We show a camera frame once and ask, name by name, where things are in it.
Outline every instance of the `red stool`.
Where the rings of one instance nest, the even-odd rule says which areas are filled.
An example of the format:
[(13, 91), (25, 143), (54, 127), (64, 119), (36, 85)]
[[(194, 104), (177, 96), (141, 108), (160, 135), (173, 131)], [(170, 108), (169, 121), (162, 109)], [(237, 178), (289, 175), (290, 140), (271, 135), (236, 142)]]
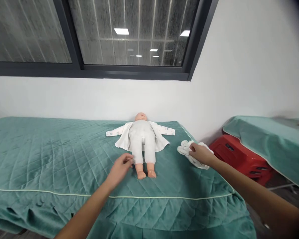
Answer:
[(266, 160), (244, 147), (239, 139), (231, 135), (219, 137), (209, 148), (217, 158), (263, 186), (275, 172)]

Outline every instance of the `floor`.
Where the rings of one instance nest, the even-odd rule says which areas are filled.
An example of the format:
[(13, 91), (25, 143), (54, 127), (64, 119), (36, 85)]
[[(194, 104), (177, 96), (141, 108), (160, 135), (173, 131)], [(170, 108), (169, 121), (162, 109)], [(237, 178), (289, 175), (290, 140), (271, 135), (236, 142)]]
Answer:
[[(269, 187), (275, 187), (279, 185), (286, 184), (286, 179), (282, 177), (279, 174), (276, 174), (266, 185), (267, 188)], [(280, 197), (284, 198), (288, 202), (292, 203), (296, 207), (299, 208), (299, 188), (294, 187), (294, 190), (297, 194), (293, 193), (290, 188), (282, 188), (282, 189), (276, 189), (273, 190), (274, 193), (278, 194)], [(257, 238), (258, 239), (267, 239), (267, 238), (274, 238), (274, 234), (272, 231), (268, 228), (266, 228), (259, 216), (256, 214), (256, 212), (249, 206), (247, 205), (247, 208), (250, 212), (250, 216), (254, 222), (255, 228), (256, 228), (256, 233), (257, 233)], [(26, 231), (22, 235), (14, 235), (10, 234), (7, 232), (0, 231), (0, 239), (46, 239), (43, 236), (40, 236), (38, 234), (35, 234), (30, 231)]]

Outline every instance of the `baby clothing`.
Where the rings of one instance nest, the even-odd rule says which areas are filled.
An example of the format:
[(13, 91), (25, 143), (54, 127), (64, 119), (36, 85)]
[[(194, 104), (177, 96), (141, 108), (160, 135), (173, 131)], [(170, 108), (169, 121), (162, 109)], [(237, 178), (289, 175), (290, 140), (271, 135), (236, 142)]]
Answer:
[(155, 164), (155, 133), (150, 123), (141, 119), (133, 122), (129, 137), (135, 164), (143, 163), (142, 145), (144, 145), (145, 162)]
[[(191, 155), (189, 155), (189, 151), (191, 151), (191, 149), (189, 148), (190, 145), (194, 143), (194, 141), (187, 141), (187, 140), (184, 140), (181, 142), (181, 146), (178, 146), (177, 147), (177, 151), (180, 153), (180, 154), (183, 154), (185, 155), (185, 157), (197, 168), (200, 168), (200, 169), (209, 169), (209, 166), (205, 165), (205, 164), (202, 164), (200, 163), (197, 159), (195, 159), (194, 157), (192, 157)], [(208, 148), (207, 145), (205, 145), (204, 143), (198, 143), (198, 145), (201, 145), (201, 146), (204, 146), (206, 147), (209, 151), (210, 148)]]
[[(121, 135), (119, 140), (116, 141), (115, 146), (118, 148), (125, 149), (127, 151), (132, 151), (131, 142), (130, 142), (130, 138), (129, 138), (129, 131), (130, 131), (130, 128), (132, 127), (132, 125), (138, 121), (139, 120), (137, 120), (135, 122), (128, 122), (121, 127), (118, 127), (111, 131), (107, 131), (106, 136), (109, 137), (109, 136)], [(175, 135), (175, 130), (172, 128), (158, 125), (157, 123), (154, 123), (151, 121), (147, 121), (147, 122), (151, 125), (151, 127), (154, 131), (154, 134), (155, 134), (155, 151), (156, 152), (162, 151), (166, 145), (170, 144), (168, 142), (168, 140), (162, 136), (162, 134)], [(144, 144), (142, 144), (142, 151), (145, 151)]]

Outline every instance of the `white jacket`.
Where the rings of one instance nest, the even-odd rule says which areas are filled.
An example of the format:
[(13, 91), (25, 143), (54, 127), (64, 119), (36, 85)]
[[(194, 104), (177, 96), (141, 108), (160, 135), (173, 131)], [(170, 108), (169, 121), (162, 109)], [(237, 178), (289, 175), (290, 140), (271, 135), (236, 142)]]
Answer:
[[(167, 139), (165, 139), (162, 134), (164, 135), (175, 135), (175, 130), (172, 128), (167, 128), (157, 123), (149, 121), (150, 125), (152, 126), (154, 133), (155, 133), (155, 151), (159, 152), (162, 151), (166, 145), (170, 144)], [(133, 122), (128, 122), (125, 125), (118, 127), (114, 130), (107, 131), (106, 136), (118, 136), (122, 135), (118, 141), (116, 141), (115, 146), (118, 148), (125, 149), (127, 151), (131, 150), (131, 143), (129, 138), (129, 130), (132, 126)]]

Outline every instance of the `bed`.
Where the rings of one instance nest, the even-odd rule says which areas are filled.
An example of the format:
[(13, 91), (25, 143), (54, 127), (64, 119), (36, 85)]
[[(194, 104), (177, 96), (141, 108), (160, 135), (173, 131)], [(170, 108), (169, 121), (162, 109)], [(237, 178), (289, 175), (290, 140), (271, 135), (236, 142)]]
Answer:
[(235, 116), (223, 131), (299, 186), (299, 119)]
[[(124, 121), (0, 119), (0, 229), (48, 238), (80, 209), (126, 151), (105, 132)], [(89, 238), (256, 238), (242, 197), (213, 169), (195, 168), (176, 148), (193, 139), (176, 130), (156, 153), (156, 179), (130, 170), (113, 191)]]

